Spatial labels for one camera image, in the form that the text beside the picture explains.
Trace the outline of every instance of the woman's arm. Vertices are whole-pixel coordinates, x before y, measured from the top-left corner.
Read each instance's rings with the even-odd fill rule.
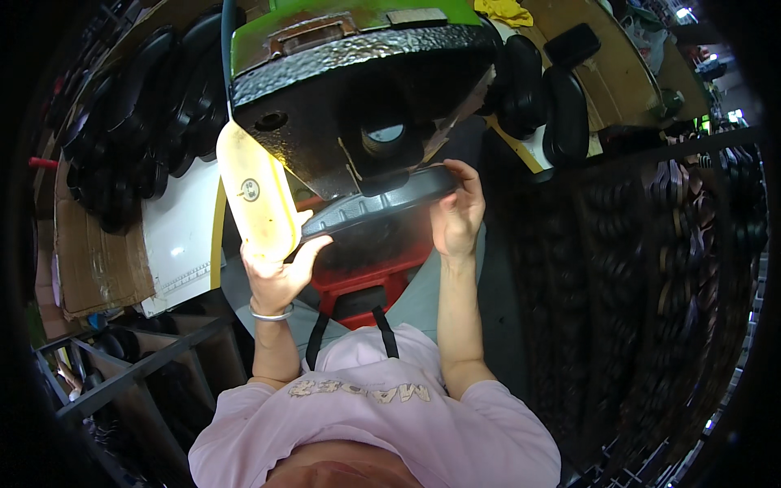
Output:
[[[312,211],[299,215],[303,223],[312,216]],[[250,309],[259,315],[282,315],[312,279],[317,254],[331,242],[333,239],[323,236],[305,243],[291,264],[263,261],[242,246],[241,258],[252,289]],[[298,349],[287,321],[255,320],[255,360],[248,383],[265,383],[279,390],[298,378],[298,371]]]
[[[462,161],[444,164],[464,187],[431,208],[434,245],[440,252],[437,342],[442,376],[459,400],[478,381],[496,379],[483,361],[483,324],[477,308],[476,242],[485,212],[477,171]]]

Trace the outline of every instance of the plastic bag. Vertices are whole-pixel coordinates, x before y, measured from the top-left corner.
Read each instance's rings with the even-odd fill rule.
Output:
[[[635,23],[632,17],[626,17],[622,25],[626,35],[635,44],[648,67],[651,68],[651,72],[654,76],[658,75],[662,68],[662,61],[665,59],[665,39],[670,33],[666,29],[649,32]]]

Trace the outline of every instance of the ruler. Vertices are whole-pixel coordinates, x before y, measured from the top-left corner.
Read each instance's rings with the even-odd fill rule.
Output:
[[[175,289],[181,288],[184,285],[190,283],[191,281],[195,281],[198,278],[201,278],[202,276],[208,276],[211,267],[212,267],[211,262],[205,262],[202,265],[194,267],[190,271],[177,276],[173,280],[170,280],[168,283],[164,283],[163,285],[161,285],[158,295],[167,295],[173,292]]]

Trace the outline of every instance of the yellow plastic paddle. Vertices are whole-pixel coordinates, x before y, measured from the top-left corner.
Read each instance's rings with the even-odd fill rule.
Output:
[[[217,160],[244,245],[268,262],[283,261],[312,213],[296,211],[282,163],[233,120],[219,133]]]

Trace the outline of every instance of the pink sweatshirt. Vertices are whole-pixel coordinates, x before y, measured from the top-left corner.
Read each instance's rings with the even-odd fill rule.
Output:
[[[222,392],[190,450],[198,486],[261,486],[295,447],[324,440],[387,449],[426,488],[558,484],[558,448],[522,401],[498,381],[453,400],[436,344],[405,324],[394,332],[401,359],[388,359],[380,331],[364,327],[329,344],[314,372],[279,391],[251,383]]]

